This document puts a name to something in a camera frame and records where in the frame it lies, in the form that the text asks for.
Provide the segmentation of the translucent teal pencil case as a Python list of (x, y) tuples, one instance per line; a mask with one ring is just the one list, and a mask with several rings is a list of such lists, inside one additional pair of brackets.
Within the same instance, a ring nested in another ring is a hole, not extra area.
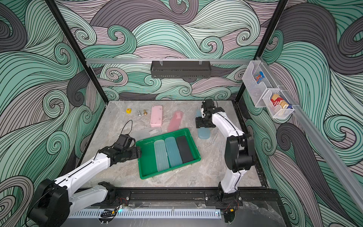
[[(195, 117), (201, 117), (201, 112), (199, 109), (196, 110)], [(210, 129), (209, 128), (198, 128), (198, 137), (201, 140), (207, 140), (210, 138)]]

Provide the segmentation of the green plastic storage tray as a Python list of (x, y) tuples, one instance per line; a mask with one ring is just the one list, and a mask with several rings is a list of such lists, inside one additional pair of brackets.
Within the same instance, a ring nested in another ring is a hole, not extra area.
[[(155, 150), (154, 150), (154, 142), (157, 140), (165, 140), (168, 137), (174, 137), (176, 139), (177, 137), (181, 137), (181, 136), (186, 137), (188, 145), (189, 145), (192, 155), (194, 157), (194, 160), (191, 162), (188, 162), (188, 163), (184, 163), (184, 164), (182, 163), (181, 165), (174, 166), (174, 167), (171, 167), (170, 163), (169, 163), (169, 168), (167, 170), (158, 172), (157, 164), (156, 164), (156, 157), (155, 157)], [(140, 178), (143, 180), (166, 173), (168, 171), (176, 170), (178, 168), (181, 168), (181, 167), (184, 167), (187, 165), (194, 164), (201, 160), (201, 156), (199, 154), (197, 146), (193, 140), (190, 130), (187, 128), (137, 141), (136, 146), (140, 147), (140, 149), (141, 149), (141, 158), (138, 159), (138, 164), (139, 164)]]

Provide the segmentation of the clear frosted pencil case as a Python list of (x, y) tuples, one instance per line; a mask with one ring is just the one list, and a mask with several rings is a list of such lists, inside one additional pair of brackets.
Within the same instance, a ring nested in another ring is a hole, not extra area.
[(154, 150), (157, 164), (157, 171), (161, 172), (169, 168), (169, 161), (164, 140), (154, 142)]

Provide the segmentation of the black pencil case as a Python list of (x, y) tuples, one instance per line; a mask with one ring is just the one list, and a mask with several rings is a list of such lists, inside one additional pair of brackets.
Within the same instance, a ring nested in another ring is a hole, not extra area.
[(185, 136), (177, 137), (176, 143), (179, 149), (182, 163), (184, 164), (193, 161), (194, 157), (192, 155), (186, 137)]

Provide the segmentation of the light teal pencil case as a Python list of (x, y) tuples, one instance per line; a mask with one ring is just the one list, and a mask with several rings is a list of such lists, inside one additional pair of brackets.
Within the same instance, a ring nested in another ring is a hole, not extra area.
[(181, 165), (182, 158), (176, 143), (176, 139), (174, 137), (168, 137), (164, 141), (170, 166), (174, 167)]

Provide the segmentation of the pink opaque pencil case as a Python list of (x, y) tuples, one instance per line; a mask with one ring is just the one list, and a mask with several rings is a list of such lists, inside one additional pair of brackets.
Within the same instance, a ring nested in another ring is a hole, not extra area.
[(152, 106), (150, 115), (150, 126), (161, 127), (163, 122), (163, 106)]

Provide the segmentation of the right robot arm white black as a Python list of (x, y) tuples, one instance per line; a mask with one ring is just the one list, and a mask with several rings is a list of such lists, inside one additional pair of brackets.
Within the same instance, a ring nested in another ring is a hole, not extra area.
[(196, 117), (197, 128), (218, 128), (226, 138), (224, 159), (227, 170), (218, 185), (218, 200), (235, 199), (240, 180), (255, 163), (255, 150), (251, 147), (253, 139), (232, 123), (221, 107), (205, 102), (200, 113), (201, 116)]

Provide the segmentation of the clear flat pencil case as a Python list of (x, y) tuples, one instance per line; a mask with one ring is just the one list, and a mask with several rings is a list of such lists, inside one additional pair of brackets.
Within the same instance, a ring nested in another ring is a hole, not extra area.
[(151, 127), (139, 131), (134, 131), (130, 134), (130, 136), (134, 138), (136, 141), (140, 141), (147, 138), (159, 136), (161, 135), (161, 133), (162, 133), (161, 127)]

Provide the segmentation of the blue red small packet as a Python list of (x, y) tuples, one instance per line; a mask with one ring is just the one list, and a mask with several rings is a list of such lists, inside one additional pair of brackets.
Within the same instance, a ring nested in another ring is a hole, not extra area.
[(254, 75), (256, 84), (260, 84), (264, 78), (265, 78), (265, 75), (262, 71), (260, 71)]

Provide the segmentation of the red yellow boxes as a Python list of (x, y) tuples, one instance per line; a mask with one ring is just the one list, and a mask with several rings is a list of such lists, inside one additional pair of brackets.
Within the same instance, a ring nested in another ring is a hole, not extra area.
[(293, 106), (290, 105), (284, 98), (279, 94), (275, 93), (271, 96), (270, 101), (274, 107), (280, 106), (282, 109), (292, 109)]

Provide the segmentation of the clear wall bin upper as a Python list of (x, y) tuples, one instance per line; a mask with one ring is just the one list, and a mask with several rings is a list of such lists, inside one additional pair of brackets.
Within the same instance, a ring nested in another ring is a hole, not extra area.
[[(265, 78), (260, 84), (256, 84), (254, 75), (262, 71)], [(265, 107), (262, 97), (268, 89), (272, 89), (271, 85), (271, 73), (268, 70), (268, 66), (262, 61), (251, 61), (242, 77), (244, 85), (252, 99), (255, 107)]]

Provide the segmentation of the clear wall bin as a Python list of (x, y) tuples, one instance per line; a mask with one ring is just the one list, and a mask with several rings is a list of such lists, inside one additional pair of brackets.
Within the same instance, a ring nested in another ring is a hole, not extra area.
[(282, 91), (279, 89), (268, 89), (266, 91), (266, 93), (263, 95), (262, 100), (263, 100), (264, 104), (266, 105), (266, 108), (272, 118), (280, 119), (280, 120), (287, 119), (294, 112), (294, 108), (282, 109), (280, 106), (274, 107), (270, 101), (270, 98), (275, 93), (279, 94), (290, 105), (292, 105), (292, 102), (288, 101), (288, 99), (285, 97), (285, 95), (283, 95)]
[[(256, 84), (254, 75), (262, 71), (265, 78), (260, 84)], [(262, 61), (251, 61), (242, 77), (244, 85), (252, 99), (255, 107), (265, 107), (262, 97), (268, 89), (272, 89), (271, 85), (271, 73), (268, 70), (268, 66)]]

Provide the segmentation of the aluminium rail back wall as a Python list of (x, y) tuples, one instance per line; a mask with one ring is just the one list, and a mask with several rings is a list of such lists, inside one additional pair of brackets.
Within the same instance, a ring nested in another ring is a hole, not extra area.
[(151, 64), (153, 61), (158, 61), (163, 64), (166, 61), (208, 61), (210, 64), (227, 64), (239, 65), (249, 64), (251, 59), (148, 59), (148, 58), (86, 58), (87, 64)]

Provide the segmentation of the aluminium rail wall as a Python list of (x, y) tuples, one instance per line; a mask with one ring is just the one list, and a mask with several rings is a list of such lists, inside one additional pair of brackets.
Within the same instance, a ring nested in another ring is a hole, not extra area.
[(208, 61), (210, 64), (227, 64), (239, 65), (249, 64), (251, 59), (148, 59), (148, 58), (86, 58), (87, 64), (151, 64), (153, 61), (158, 61), (163, 64), (166, 61)]
[(334, 151), (333, 147), (324, 138), (322, 133), (314, 125), (312, 120), (303, 111), (296, 99), (291, 95), (289, 90), (282, 85), (281, 81), (272, 72), (266, 61), (262, 57), (256, 57), (261, 61), (264, 68), (270, 74), (272, 84), (284, 95), (288, 102), (293, 105), (293, 115), (303, 128), (305, 134), (311, 141), (311, 144), (320, 152), (320, 156), (326, 161), (332, 172), (336, 175), (343, 187), (346, 189), (353, 202), (360, 211), (363, 211), (363, 187), (349, 168), (344, 164), (343, 160)]

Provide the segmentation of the black wall-mounted tray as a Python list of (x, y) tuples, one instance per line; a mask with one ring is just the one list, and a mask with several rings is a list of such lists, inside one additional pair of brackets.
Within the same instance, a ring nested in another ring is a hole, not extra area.
[(210, 78), (212, 69), (208, 61), (153, 61), (150, 71), (156, 79), (198, 79)]

